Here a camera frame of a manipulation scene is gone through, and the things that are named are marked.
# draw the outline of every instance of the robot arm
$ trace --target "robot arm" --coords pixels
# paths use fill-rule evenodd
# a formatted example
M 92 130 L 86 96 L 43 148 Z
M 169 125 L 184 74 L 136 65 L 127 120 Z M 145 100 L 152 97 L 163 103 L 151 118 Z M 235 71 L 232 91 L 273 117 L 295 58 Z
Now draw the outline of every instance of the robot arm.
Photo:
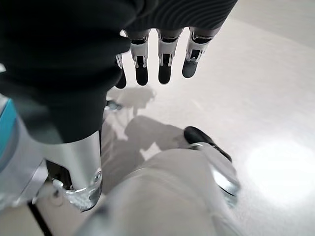
M 163 151 L 128 175 L 77 236 L 244 236 L 235 169 L 208 143 Z

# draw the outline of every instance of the robotic hand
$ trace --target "robotic hand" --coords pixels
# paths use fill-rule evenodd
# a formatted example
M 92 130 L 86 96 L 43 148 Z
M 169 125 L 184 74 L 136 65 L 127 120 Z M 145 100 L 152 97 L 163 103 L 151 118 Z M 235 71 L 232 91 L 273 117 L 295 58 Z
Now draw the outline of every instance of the robotic hand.
M 158 32 L 158 79 L 167 84 L 171 78 L 172 60 L 178 38 L 184 27 L 189 27 L 186 58 L 183 65 L 183 76 L 190 78 L 195 74 L 198 62 L 209 42 L 218 33 L 236 0 L 162 0 L 149 14 L 140 16 L 125 28 L 131 41 L 130 50 L 139 85 L 148 82 L 148 40 L 151 28 Z M 117 64 L 123 69 L 121 56 Z M 126 86 L 123 75 L 116 87 Z

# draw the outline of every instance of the white floor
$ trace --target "white floor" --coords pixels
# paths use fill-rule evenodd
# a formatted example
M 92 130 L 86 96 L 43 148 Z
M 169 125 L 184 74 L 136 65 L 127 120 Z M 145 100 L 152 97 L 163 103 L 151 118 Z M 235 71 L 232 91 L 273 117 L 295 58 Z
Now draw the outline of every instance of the white floor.
M 159 150 L 183 145 L 192 125 L 232 156 L 243 187 L 233 214 L 249 236 L 315 235 L 314 29 L 312 0 L 240 0 L 191 79 L 181 75 L 183 32 L 167 85 L 152 30 L 149 84 L 136 85 L 127 53 L 127 88 L 109 92 L 125 108 L 104 125 L 104 193 Z M 55 236 L 90 213 L 49 199 L 38 207 Z

